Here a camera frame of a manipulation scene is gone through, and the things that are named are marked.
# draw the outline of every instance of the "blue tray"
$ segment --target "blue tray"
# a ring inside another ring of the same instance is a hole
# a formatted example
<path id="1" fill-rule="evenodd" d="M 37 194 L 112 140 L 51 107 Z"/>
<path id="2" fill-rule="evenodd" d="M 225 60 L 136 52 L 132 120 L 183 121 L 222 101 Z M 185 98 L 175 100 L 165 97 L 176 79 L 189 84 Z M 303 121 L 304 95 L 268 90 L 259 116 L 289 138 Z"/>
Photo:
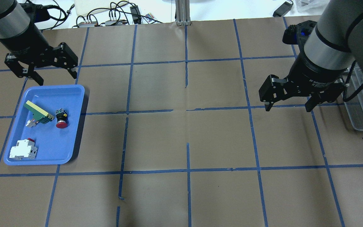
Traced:
<path id="1" fill-rule="evenodd" d="M 84 101 L 85 88 L 81 85 L 39 86 L 26 90 L 20 101 L 18 113 L 5 148 L 4 162 L 9 166 L 20 165 L 51 165 L 64 164 L 69 161 L 74 151 L 78 130 L 79 117 Z M 23 107 L 30 100 L 40 108 L 55 116 L 55 111 L 62 108 L 68 112 L 68 126 L 57 128 L 57 120 L 35 127 L 26 127 L 26 122 L 32 119 L 32 112 Z M 18 140 L 32 138 L 38 148 L 35 159 L 9 158 L 11 147 Z"/>

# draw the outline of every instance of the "plastic bag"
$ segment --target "plastic bag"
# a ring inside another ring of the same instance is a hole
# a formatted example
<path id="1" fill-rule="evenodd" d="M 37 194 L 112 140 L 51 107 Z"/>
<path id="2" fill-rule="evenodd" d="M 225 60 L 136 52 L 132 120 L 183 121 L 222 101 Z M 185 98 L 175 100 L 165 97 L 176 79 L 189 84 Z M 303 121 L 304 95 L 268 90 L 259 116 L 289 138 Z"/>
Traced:
<path id="1" fill-rule="evenodd" d="M 298 12 L 303 12 L 311 8 L 326 6 L 330 0 L 295 0 Z"/>

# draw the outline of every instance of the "green and yellow toy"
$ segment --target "green and yellow toy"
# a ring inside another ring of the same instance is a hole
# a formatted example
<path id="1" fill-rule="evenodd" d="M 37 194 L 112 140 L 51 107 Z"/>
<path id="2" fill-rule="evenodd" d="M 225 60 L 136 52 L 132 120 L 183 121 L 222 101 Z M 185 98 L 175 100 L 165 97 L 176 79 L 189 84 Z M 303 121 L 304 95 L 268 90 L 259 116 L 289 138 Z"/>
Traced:
<path id="1" fill-rule="evenodd" d="M 33 102 L 30 102 L 30 100 L 26 101 L 26 103 L 23 105 L 26 109 L 28 109 L 30 112 L 33 113 L 33 119 L 27 121 L 26 126 L 31 128 L 33 126 L 36 126 L 37 123 L 45 124 L 47 122 L 50 122 L 54 119 L 54 116 L 49 114 L 44 109 L 38 107 Z"/>

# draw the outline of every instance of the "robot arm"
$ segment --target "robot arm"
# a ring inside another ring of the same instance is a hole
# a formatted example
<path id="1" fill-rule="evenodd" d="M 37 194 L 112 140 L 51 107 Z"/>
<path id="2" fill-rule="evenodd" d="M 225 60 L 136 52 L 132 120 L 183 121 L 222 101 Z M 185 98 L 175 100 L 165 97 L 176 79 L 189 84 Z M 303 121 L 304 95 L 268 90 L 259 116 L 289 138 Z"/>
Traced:
<path id="1" fill-rule="evenodd" d="M 269 75 L 259 90 L 266 111 L 279 100 L 310 96 L 306 111 L 334 102 L 346 89 L 341 73 L 357 60 L 363 71 L 363 1 L 331 0 L 320 20 L 290 26 L 283 42 L 301 52 L 284 79 Z"/>
<path id="2" fill-rule="evenodd" d="M 34 68 L 46 66 L 67 69 L 74 79 L 77 77 L 75 53 L 66 43 L 51 47 L 16 0 L 0 0 L 0 42 L 10 51 L 5 64 L 19 78 L 26 76 L 43 85 L 43 78 Z M 19 61 L 29 68 L 23 68 Z"/>

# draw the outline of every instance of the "metal post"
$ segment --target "metal post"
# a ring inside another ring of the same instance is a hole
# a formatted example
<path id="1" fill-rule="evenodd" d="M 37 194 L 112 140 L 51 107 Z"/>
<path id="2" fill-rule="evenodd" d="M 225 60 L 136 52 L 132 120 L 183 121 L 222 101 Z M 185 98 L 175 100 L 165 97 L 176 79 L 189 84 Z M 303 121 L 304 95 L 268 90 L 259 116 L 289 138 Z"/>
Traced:
<path id="1" fill-rule="evenodd" d="M 190 25 L 190 0 L 176 0 L 177 26 Z"/>

